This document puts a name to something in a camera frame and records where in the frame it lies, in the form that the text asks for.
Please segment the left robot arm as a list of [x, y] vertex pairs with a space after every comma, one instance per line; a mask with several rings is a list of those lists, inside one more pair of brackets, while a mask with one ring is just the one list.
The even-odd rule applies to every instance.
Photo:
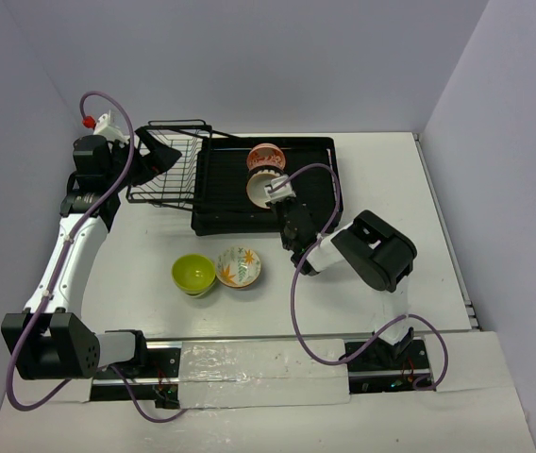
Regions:
[[93, 262], [120, 207], [119, 192], [165, 173], [181, 157], [144, 128], [135, 134], [146, 154], [118, 133], [87, 135], [74, 143], [75, 171], [60, 206], [51, 259], [23, 311], [6, 315], [1, 325], [23, 379], [91, 378], [115, 362], [135, 377], [149, 367], [151, 355], [140, 331], [96, 334], [80, 319]]

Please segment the white bowl pink rim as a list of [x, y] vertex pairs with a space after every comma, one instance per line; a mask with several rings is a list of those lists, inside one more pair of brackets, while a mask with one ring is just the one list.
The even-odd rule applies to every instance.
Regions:
[[280, 177], [281, 173], [274, 170], [258, 170], [256, 173], [248, 178], [245, 191], [247, 197], [253, 205], [261, 209], [268, 209], [267, 202], [269, 196], [265, 191], [265, 187], [271, 183], [271, 181], [277, 177]]

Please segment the orange floral bowl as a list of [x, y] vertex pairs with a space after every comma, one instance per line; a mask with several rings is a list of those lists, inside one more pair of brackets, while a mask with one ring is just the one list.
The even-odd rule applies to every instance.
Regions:
[[282, 172], [286, 166], [286, 157], [278, 146], [272, 143], [260, 143], [248, 153], [246, 166], [249, 172], [264, 167]]

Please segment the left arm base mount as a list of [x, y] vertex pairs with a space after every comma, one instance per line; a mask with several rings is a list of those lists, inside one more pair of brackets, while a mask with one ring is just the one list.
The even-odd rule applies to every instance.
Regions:
[[[152, 342], [142, 367], [118, 365], [137, 401], [152, 402], [156, 409], [179, 410], [178, 384], [182, 343]], [[129, 401], [120, 376], [111, 368], [96, 373], [90, 389], [91, 402]]]

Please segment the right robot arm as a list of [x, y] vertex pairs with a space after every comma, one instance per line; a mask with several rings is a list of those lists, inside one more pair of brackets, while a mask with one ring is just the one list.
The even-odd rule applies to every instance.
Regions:
[[[414, 243], [369, 210], [326, 235], [317, 229], [308, 208], [291, 197], [271, 202], [269, 207], [276, 216], [283, 248], [293, 253], [290, 315], [302, 349], [327, 366], [347, 364], [372, 349], [380, 365], [387, 369], [399, 367], [409, 356], [414, 334], [408, 324], [409, 302], [404, 286], [417, 257]], [[328, 360], [316, 355], [303, 338], [296, 316], [296, 290], [301, 276], [316, 276], [341, 262], [347, 263], [369, 288], [384, 297], [372, 336], [353, 353]]]

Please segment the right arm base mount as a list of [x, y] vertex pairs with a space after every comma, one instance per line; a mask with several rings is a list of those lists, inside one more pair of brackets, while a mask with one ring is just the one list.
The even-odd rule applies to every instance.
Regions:
[[432, 384], [425, 342], [413, 339], [393, 359], [390, 346], [378, 340], [347, 364], [351, 394], [412, 392]]

